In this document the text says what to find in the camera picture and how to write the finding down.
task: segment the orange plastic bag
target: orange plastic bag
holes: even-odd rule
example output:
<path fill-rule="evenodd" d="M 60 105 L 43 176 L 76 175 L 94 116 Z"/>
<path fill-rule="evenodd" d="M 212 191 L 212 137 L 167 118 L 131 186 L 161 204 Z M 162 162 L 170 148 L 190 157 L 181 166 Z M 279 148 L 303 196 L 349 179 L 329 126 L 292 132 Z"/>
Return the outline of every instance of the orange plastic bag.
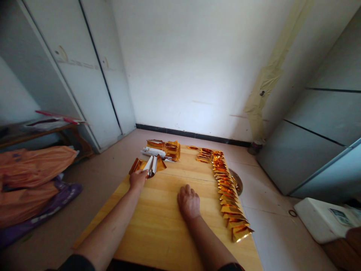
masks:
<path fill-rule="evenodd" d="M 40 213 L 59 190 L 54 182 L 32 189 L 21 189 L 0 194 L 0 228 L 21 223 Z"/>
<path fill-rule="evenodd" d="M 40 186 L 63 172 L 75 157 L 76 151 L 66 146 L 5 152 L 0 154 L 0 185 L 12 188 Z"/>

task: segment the pink floor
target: pink floor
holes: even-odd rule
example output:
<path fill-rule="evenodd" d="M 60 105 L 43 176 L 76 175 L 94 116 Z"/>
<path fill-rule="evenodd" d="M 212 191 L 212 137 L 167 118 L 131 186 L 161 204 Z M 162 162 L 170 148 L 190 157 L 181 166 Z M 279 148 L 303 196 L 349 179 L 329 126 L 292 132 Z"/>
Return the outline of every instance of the pink floor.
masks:
<path fill-rule="evenodd" d="M 241 203 L 255 230 L 253 238 L 264 270 L 337 270 L 301 220 L 288 214 L 298 200 L 281 195 L 246 148 L 139 129 L 66 171 L 64 181 L 83 184 L 83 192 L 51 220 L 3 251 L 3 267 L 15 271 L 58 268 L 72 253 L 73 242 L 127 175 L 147 139 L 178 140 L 224 152 L 229 167 L 242 179 Z"/>

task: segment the black sleeve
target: black sleeve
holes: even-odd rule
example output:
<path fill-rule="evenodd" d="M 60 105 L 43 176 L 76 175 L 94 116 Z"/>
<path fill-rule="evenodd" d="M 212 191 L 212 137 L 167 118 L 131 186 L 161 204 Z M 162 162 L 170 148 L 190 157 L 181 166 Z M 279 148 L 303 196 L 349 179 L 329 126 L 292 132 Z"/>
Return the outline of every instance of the black sleeve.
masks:
<path fill-rule="evenodd" d="M 244 271 L 244 269 L 238 263 L 229 263 L 221 267 L 218 271 Z"/>
<path fill-rule="evenodd" d="M 93 264 L 84 256 L 71 255 L 58 271 L 95 271 Z"/>

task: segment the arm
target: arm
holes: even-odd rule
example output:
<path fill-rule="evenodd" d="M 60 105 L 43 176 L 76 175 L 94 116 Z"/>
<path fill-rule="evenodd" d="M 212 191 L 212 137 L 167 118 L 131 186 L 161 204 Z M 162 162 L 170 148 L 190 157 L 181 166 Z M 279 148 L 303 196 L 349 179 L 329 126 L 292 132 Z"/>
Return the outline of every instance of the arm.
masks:
<path fill-rule="evenodd" d="M 133 216 L 148 171 L 136 171 L 129 179 L 130 188 L 116 206 L 91 232 L 74 254 L 87 258 L 96 271 L 109 265 Z"/>
<path fill-rule="evenodd" d="M 208 227 L 200 211 L 198 194 L 187 184 L 178 193 L 178 205 L 207 270 L 219 270 L 229 263 L 238 263 L 225 245 Z"/>

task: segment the yellow tape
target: yellow tape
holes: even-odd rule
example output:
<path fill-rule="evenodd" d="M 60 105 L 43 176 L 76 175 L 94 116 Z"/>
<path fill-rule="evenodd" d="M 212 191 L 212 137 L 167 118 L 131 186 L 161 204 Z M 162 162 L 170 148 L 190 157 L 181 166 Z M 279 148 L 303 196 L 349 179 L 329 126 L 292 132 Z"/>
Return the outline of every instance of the yellow tape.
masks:
<path fill-rule="evenodd" d="M 296 0 L 288 15 L 286 24 L 277 40 L 267 66 L 261 68 L 256 83 L 249 95 L 244 111 L 248 115 L 253 140 L 262 143 L 266 139 L 263 127 L 262 109 L 268 96 L 283 74 L 281 66 L 291 45 L 300 31 L 315 0 Z"/>

